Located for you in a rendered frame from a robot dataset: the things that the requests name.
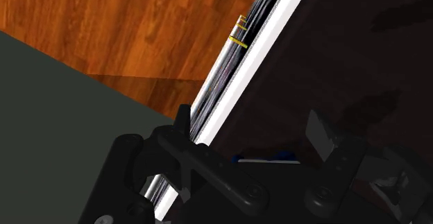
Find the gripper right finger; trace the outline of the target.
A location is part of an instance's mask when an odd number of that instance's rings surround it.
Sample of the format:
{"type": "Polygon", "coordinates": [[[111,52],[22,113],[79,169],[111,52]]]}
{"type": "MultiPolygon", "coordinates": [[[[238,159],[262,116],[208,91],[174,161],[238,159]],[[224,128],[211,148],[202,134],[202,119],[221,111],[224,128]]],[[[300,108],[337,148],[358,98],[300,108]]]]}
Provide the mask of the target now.
{"type": "Polygon", "coordinates": [[[309,113],[307,138],[323,160],[305,205],[321,218],[333,217],[355,179],[367,182],[399,224],[433,224],[433,168],[413,150],[368,146],[363,137],[340,130],[315,110],[309,113]]]}

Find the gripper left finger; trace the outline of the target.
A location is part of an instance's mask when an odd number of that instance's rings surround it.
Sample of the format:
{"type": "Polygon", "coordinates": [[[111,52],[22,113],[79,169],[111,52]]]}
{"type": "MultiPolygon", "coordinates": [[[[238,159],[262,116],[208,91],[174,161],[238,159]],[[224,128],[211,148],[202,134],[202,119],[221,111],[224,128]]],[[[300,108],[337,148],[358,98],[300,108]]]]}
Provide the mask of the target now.
{"type": "Polygon", "coordinates": [[[191,107],[182,104],[173,124],[156,127],[144,139],[118,136],[105,159],[78,224],[155,224],[155,205],[140,191],[150,175],[175,176],[183,200],[207,182],[248,216],[264,212],[266,188],[189,132],[191,107]]]}

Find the dark counter with white edge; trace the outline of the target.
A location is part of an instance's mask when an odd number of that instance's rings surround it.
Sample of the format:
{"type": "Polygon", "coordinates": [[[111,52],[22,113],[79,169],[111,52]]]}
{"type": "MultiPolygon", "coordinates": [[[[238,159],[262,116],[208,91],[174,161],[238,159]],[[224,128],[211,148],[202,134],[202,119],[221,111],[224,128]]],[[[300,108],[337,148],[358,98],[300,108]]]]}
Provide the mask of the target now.
{"type": "Polygon", "coordinates": [[[298,164],[248,164],[271,212],[244,216],[210,186],[170,224],[433,224],[433,0],[301,0],[212,142],[214,150],[298,164]],[[343,219],[319,218],[313,187],[331,179],[316,152],[340,132],[367,141],[343,219]]]}

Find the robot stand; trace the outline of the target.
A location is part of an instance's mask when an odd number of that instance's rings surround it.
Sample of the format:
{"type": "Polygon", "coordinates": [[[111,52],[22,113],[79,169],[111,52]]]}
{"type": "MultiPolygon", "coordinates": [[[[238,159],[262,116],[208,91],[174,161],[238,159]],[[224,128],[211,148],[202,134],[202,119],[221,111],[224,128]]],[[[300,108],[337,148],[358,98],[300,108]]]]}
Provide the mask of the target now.
{"type": "Polygon", "coordinates": [[[115,138],[169,123],[0,31],[0,224],[78,224],[115,138]]]}

